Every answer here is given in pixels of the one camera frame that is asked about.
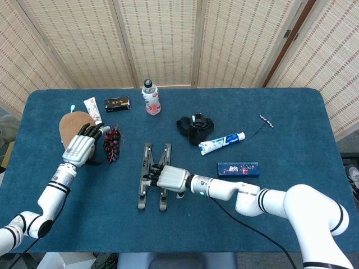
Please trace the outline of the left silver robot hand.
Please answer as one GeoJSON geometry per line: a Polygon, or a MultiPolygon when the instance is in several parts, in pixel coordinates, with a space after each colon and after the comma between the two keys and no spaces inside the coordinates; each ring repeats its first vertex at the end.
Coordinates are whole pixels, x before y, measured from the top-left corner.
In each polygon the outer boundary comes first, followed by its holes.
{"type": "Polygon", "coordinates": [[[66,147],[62,155],[63,161],[77,168],[85,164],[92,166],[102,164],[103,161],[94,159],[96,143],[109,130],[110,126],[105,126],[104,123],[95,126],[91,126],[90,123],[84,124],[66,147]]]}

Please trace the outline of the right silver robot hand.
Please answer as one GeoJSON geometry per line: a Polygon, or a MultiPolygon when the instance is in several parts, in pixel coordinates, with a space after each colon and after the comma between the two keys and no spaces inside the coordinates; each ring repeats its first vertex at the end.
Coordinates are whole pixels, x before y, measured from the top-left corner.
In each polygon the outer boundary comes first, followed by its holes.
{"type": "Polygon", "coordinates": [[[191,173],[186,169],[154,164],[149,173],[143,176],[142,187],[158,187],[172,191],[177,193],[178,199],[181,199],[187,190],[186,180],[190,176],[191,173]]]}

